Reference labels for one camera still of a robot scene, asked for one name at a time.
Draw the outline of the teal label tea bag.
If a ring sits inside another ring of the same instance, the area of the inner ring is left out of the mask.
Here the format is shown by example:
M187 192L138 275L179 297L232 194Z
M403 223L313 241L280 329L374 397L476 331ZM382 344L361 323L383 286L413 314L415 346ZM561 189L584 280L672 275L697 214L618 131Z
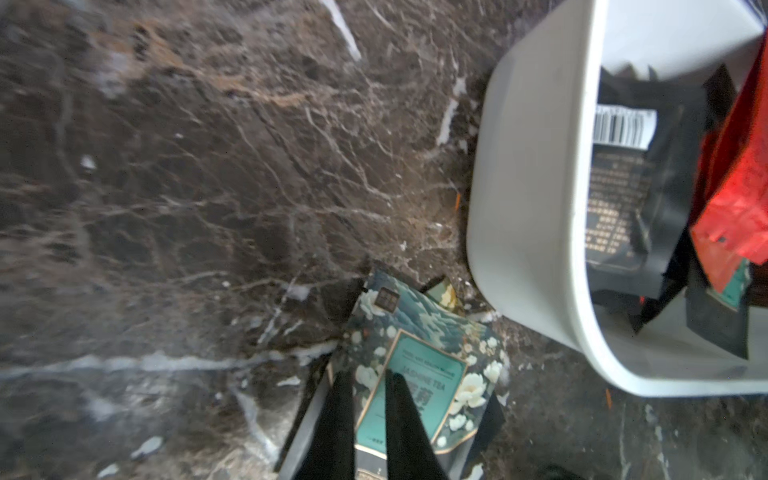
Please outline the teal label tea bag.
M460 478L502 418L495 388L506 368L500 338L401 278L367 277L279 470L294 479L335 377L352 375L355 478L388 479L386 371L401 374L447 479Z
M744 360L749 359L748 305L740 299L736 308L718 300L693 256L689 263L686 299L686 325L696 335Z

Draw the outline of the white plastic storage box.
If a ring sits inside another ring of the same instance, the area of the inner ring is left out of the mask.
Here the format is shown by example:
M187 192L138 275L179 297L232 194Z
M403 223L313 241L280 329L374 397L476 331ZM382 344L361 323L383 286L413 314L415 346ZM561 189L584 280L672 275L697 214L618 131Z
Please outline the white plastic storage box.
M467 255L502 315L582 353L606 381L644 397L763 394L767 313L750 315L741 359L685 325L675 299L634 333L592 304L585 266L592 122L603 70L702 82L726 65L742 83L765 29L748 1L561 3L500 60L476 150Z

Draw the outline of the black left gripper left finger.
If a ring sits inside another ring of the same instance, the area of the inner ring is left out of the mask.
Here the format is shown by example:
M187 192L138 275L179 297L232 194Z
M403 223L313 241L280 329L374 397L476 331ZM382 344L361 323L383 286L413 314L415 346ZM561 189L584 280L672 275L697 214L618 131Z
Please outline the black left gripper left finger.
M294 479L355 478L355 423L350 371L339 373L318 417L314 435Z

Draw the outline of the black tea bag back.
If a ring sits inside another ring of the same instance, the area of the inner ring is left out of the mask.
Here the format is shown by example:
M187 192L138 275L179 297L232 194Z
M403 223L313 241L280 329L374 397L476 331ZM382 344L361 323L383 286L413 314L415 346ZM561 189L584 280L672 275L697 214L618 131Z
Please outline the black tea bag back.
M701 85L601 73L585 230L591 293L660 295L705 143L735 96L725 66Z

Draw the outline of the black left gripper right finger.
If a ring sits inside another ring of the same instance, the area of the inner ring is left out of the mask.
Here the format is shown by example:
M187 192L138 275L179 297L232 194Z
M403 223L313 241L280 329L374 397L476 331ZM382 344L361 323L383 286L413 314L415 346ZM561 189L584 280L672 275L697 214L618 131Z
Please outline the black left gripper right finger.
M446 480L405 378L386 371L385 420L389 480Z

